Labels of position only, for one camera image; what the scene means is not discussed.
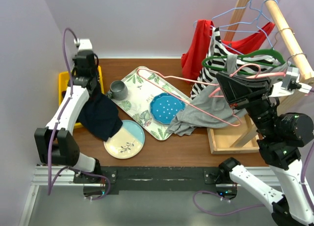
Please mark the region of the navy maroon-trimmed tank top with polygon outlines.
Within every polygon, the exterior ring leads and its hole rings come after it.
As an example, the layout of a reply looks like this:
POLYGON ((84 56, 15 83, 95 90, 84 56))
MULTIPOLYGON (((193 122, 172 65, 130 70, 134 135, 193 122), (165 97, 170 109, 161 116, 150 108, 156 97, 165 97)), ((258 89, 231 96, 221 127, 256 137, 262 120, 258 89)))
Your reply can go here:
POLYGON ((101 91, 98 84, 83 106, 78 121, 95 137, 107 141, 122 127, 115 103, 101 91))

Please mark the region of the thick pink plastic hanger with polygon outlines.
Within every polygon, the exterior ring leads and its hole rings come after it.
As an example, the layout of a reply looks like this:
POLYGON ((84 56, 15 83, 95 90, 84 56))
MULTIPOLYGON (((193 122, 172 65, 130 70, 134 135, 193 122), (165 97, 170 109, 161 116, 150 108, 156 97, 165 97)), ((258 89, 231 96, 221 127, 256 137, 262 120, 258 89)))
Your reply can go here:
MULTIPOLYGON (((285 72, 277 72, 277 73, 266 73, 266 74, 260 74, 260 75, 250 75, 246 76, 245 78, 249 79, 255 79, 255 78, 263 78, 263 77, 273 77, 273 76, 285 76, 285 72)), ((220 91, 220 86, 217 87, 211 94, 209 94, 209 98, 211 97, 224 97, 223 95, 216 95, 217 92, 220 91)))

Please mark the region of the thin pink wire hanger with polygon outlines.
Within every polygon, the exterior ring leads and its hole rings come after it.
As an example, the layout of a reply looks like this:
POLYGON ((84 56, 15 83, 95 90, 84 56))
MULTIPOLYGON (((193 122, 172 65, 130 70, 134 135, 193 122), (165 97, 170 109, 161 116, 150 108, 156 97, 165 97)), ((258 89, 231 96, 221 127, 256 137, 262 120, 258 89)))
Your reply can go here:
POLYGON ((242 121, 240 120, 240 118, 238 116, 236 116, 235 114, 232 114, 233 117, 235 117, 237 120, 238 120, 238 123, 237 124, 232 124, 230 122, 227 122, 225 120, 222 120, 220 119, 219 117, 217 116, 214 116, 194 105, 191 104, 191 99, 185 94, 185 92, 187 92, 187 86, 183 86, 183 92, 181 92, 180 90, 178 90, 176 87, 172 86, 172 84, 170 84, 168 87, 169 88, 172 88, 172 90, 167 90, 165 89, 164 87, 160 86, 159 84, 156 84, 156 83, 153 83, 150 79, 144 77, 140 71, 141 70, 144 70, 144 71, 147 71, 147 72, 150 72, 151 74, 154 74, 155 76, 159 77, 159 80, 160 81, 163 81, 165 84, 167 83, 167 81, 165 80, 166 78, 174 78, 174 79, 179 79, 179 80, 183 80, 183 81, 191 81, 191 82, 194 82, 194 80, 189 80, 189 79, 184 79, 184 78, 181 78, 181 77, 177 77, 177 76, 163 76, 161 73, 157 72, 157 71, 154 71, 154 70, 150 70, 146 67, 138 67, 135 69, 135 73, 141 77, 142 79, 146 80, 147 82, 151 83, 152 85, 156 86, 157 88, 161 89, 162 91, 170 94, 171 96, 179 99, 180 101, 182 101, 183 103, 203 112, 204 114, 206 115, 209 115, 223 123, 226 123, 227 125, 230 125, 230 126, 240 126, 242 121))

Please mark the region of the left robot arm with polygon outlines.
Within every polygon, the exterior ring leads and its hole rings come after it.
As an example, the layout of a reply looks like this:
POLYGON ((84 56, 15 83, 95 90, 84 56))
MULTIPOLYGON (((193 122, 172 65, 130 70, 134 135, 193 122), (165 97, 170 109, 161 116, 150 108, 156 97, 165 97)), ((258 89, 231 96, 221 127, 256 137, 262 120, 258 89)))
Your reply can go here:
POLYGON ((73 130, 85 103, 98 88, 99 60, 92 50, 81 50, 74 56, 73 62, 61 105, 44 128, 36 129, 34 138, 42 163, 49 167, 72 167, 84 173, 89 182, 96 183, 102 177, 100 163, 80 152, 73 130))

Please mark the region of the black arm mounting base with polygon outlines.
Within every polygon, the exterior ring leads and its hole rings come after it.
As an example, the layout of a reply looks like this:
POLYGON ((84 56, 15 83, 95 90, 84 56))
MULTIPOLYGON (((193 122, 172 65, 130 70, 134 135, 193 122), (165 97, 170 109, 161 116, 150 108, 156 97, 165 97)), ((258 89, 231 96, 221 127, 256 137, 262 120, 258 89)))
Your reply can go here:
POLYGON ((230 184, 218 167, 119 167, 103 166, 111 183, 110 194, 120 191, 215 191, 218 184, 230 184))

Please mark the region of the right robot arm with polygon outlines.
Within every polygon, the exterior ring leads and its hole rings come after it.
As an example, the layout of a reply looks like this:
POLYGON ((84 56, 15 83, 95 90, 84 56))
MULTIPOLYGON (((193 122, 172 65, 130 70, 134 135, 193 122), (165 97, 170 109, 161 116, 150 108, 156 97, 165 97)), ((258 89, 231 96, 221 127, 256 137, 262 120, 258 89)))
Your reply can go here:
POLYGON ((314 138, 314 123, 302 113, 278 115, 278 90, 263 75, 256 78, 219 72, 216 79, 232 109, 245 109, 262 136, 257 141, 262 159, 277 177, 277 191, 251 174, 239 161, 229 158, 219 165, 223 183, 240 184, 271 213, 279 226, 311 226, 314 223, 314 196, 305 178, 299 149, 314 138))

